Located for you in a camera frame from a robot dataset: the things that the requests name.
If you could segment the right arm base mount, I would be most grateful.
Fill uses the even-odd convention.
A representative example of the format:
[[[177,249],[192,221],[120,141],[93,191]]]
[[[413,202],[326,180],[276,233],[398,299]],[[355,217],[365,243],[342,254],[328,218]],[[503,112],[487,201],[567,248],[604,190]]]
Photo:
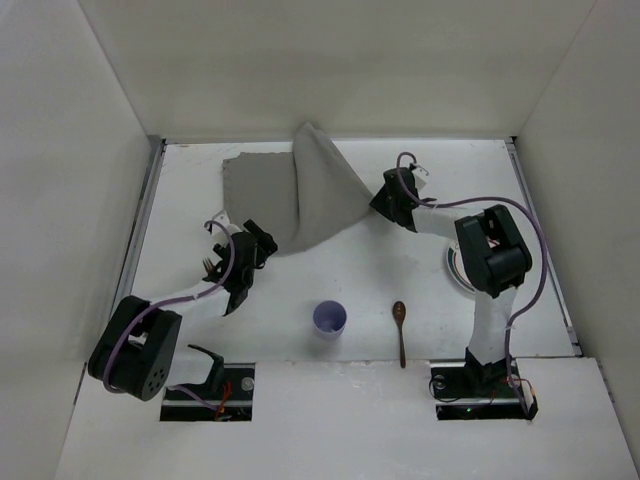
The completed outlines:
[[[470,353],[462,361],[430,366],[428,389],[440,421],[533,420],[538,400],[515,361],[482,365]]]

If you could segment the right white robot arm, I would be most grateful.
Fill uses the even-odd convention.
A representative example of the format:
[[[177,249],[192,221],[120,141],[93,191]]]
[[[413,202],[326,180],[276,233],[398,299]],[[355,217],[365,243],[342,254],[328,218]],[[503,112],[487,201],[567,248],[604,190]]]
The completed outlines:
[[[481,366],[505,360],[508,321],[517,290],[532,267],[530,251],[510,211],[500,204],[479,213],[421,205],[416,201],[415,177],[406,167],[385,171],[383,179],[371,208],[411,232],[458,245],[475,299],[468,360]]]

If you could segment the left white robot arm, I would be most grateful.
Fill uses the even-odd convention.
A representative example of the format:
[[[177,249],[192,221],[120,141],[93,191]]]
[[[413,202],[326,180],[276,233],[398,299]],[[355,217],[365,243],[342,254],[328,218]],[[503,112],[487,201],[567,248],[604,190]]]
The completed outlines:
[[[220,213],[204,223],[215,238],[214,257],[205,258],[205,275],[194,286],[147,300],[122,298],[88,362],[88,374],[105,390],[141,401],[168,385],[184,313],[203,307],[214,318],[227,317],[246,301],[255,272],[278,252],[273,236],[247,220],[237,226]]]

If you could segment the grey cloth placemat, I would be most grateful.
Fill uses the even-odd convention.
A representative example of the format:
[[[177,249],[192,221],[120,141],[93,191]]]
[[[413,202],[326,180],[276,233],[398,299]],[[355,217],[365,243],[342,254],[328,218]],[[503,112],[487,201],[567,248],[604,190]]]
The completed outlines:
[[[364,219],[373,194],[337,146],[307,122],[290,152],[248,153],[222,166],[223,208],[232,223],[254,221],[280,255],[306,251]]]

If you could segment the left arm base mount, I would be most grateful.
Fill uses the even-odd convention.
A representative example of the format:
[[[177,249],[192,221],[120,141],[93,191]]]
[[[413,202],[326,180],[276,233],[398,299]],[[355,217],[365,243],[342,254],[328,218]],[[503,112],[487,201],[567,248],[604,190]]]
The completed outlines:
[[[162,394],[162,422],[249,422],[253,414],[256,365],[228,363],[190,344],[176,355]]]

